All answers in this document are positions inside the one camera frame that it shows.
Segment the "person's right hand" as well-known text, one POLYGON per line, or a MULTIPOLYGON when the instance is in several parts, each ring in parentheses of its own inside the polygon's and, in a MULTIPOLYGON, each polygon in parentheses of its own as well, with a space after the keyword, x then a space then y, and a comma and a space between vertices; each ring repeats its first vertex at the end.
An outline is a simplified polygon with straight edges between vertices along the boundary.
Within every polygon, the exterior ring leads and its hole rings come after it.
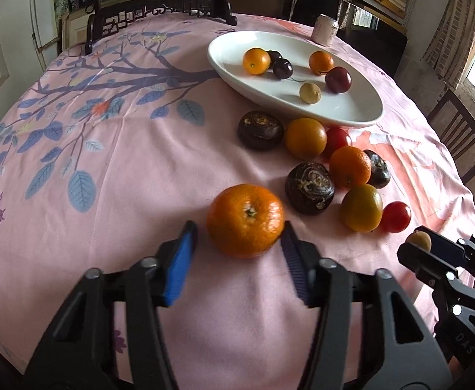
POLYGON ((449 361, 449 369, 453 375, 452 388, 471 389, 474 385, 472 379, 473 368, 473 364, 463 366, 456 357, 453 357, 449 361))

